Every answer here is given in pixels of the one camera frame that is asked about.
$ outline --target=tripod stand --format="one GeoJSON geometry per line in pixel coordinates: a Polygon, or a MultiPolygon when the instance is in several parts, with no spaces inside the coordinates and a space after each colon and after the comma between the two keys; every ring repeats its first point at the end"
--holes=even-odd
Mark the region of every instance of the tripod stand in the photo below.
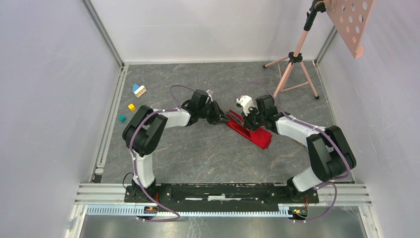
{"type": "Polygon", "coordinates": [[[290,52],[289,55],[286,56],[286,57],[283,57],[281,59],[275,60],[273,62],[267,63],[267,64],[265,64],[265,65],[262,66],[263,68],[270,67],[270,66],[272,66],[274,64],[277,64],[277,66],[278,66],[278,72],[280,74],[280,78],[281,79],[280,79],[280,83],[277,86],[276,91],[274,92],[274,97],[277,96],[278,92],[284,92],[284,91],[287,91],[287,90],[290,90],[290,89],[298,88],[298,87],[301,87],[301,86],[304,86],[304,85],[309,84],[311,86],[311,88],[312,88],[312,91],[314,92],[315,99],[319,99],[319,95],[316,92],[316,89],[314,87],[314,84],[312,83],[312,80],[309,77],[308,71],[306,70],[305,65],[302,62],[303,57],[302,57],[302,53],[300,53],[300,50],[302,48],[303,43],[305,42],[305,39],[306,39],[306,36],[308,35],[309,30],[312,27],[312,24],[313,24],[313,22],[315,20],[315,17],[316,17],[317,12],[319,12],[319,11],[320,12],[325,12],[326,11],[324,2],[322,0],[314,0],[312,2],[312,6],[310,8],[310,11],[311,11],[310,13],[307,13],[306,23],[305,23],[305,26],[303,28],[304,30],[303,30],[303,33],[301,35],[301,38],[300,38],[300,40],[298,42],[298,45],[296,46],[295,51],[294,52],[290,52]],[[283,60],[285,60],[287,58],[289,58],[289,64],[287,65],[287,68],[284,71],[283,76],[281,76],[280,64],[279,63],[280,63],[280,61],[283,61],[283,60]],[[287,79],[289,78],[290,73],[292,72],[293,65],[295,63],[297,63],[297,62],[300,63],[300,65],[302,67],[302,70],[305,73],[307,82],[301,83],[299,85],[296,85],[296,86],[293,86],[293,87],[284,89],[284,87],[286,86],[287,79]]]}

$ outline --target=yellow cube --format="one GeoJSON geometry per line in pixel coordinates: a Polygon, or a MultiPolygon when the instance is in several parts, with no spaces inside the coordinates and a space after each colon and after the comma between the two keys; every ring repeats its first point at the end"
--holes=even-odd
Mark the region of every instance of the yellow cube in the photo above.
{"type": "Polygon", "coordinates": [[[134,112],[134,111],[136,110],[136,107],[134,106],[134,104],[130,104],[130,105],[128,105],[128,108],[129,108],[132,112],[134,112]]]}

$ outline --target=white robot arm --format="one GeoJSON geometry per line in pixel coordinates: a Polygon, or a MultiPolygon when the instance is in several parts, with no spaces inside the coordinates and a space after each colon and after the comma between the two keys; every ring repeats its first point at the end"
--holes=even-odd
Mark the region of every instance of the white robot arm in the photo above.
{"type": "Polygon", "coordinates": [[[207,122],[210,124],[220,124],[229,121],[229,118],[221,111],[217,102],[213,101],[211,95],[198,89],[194,92],[191,100],[184,102],[181,108],[153,115],[144,124],[144,127],[135,134],[136,128],[153,111],[158,110],[146,105],[141,106],[124,129],[122,135],[128,148],[130,140],[133,136],[135,137],[133,160],[136,161],[136,174],[145,188],[156,181],[153,174],[152,157],[164,129],[174,126],[190,126],[196,123],[198,119],[207,119],[207,122]]]}
{"type": "Polygon", "coordinates": [[[287,181],[293,193],[304,192],[322,182],[327,182],[346,172],[343,160],[328,140],[315,128],[325,132],[343,153],[350,169],[356,166],[356,160],[343,132],[337,126],[325,128],[304,123],[297,123],[292,115],[279,113],[270,95],[256,98],[241,96],[237,105],[242,107],[244,127],[255,131],[260,126],[280,135],[290,137],[308,148],[311,166],[287,181]]]}

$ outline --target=tripod leg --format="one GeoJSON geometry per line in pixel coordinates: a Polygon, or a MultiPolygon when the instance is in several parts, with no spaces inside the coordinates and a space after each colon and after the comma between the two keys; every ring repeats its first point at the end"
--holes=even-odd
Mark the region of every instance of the tripod leg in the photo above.
{"type": "Polygon", "coordinates": [[[303,69],[303,73],[305,73],[305,76],[306,76],[306,79],[307,79],[307,80],[308,80],[308,82],[309,82],[309,85],[310,85],[310,86],[311,86],[311,88],[312,88],[312,91],[314,92],[315,99],[319,99],[319,95],[318,95],[318,93],[316,92],[316,89],[315,89],[315,87],[314,87],[314,84],[312,83],[311,77],[309,77],[308,71],[306,70],[306,67],[305,67],[305,65],[303,64],[303,62],[301,62],[301,67],[302,67],[302,69],[303,69]]]}
{"type": "Polygon", "coordinates": [[[276,63],[278,63],[278,62],[280,62],[280,61],[283,61],[283,60],[285,60],[285,59],[287,59],[287,58],[289,58],[289,57],[288,57],[288,56],[283,57],[283,58],[281,58],[281,59],[275,60],[275,61],[270,62],[270,63],[268,63],[268,64],[264,64],[262,67],[263,67],[263,68],[270,67],[270,66],[272,66],[273,64],[276,64],[276,63]]]}
{"type": "Polygon", "coordinates": [[[280,83],[278,84],[276,91],[274,92],[274,97],[277,97],[277,93],[283,90],[284,86],[286,86],[286,82],[287,82],[287,79],[289,78],[292,68],[293,68],[293,64],[289,63],[287,65],[286,70],[284,71],[283,77],[281,77],[280,79],[280,83]]]}
{"type": "Polygon", "coordinates": [[[277,67],[278,67],[278,74],[280,75],[280,78],[281,78],[280,63],[277,63],[277,67]]]}

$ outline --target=wooden block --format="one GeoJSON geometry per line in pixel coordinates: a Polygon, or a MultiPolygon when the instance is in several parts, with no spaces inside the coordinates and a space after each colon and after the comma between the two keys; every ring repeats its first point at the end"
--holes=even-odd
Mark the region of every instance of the wooden block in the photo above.
{"type": "Polygon", "coordinates": [[[130,105],[128,105],[128,108],[129,108],[132,112],[134,112],[134,111],[136,110],[136,107],[134,106],[134,104],[130,104],[130,105]]]}
{"type": "Polygon", "coordinates": [[[136,97],[140,97],[146,91],[145,86],[140,86],[137,90],[134,91],[136,97]]]}

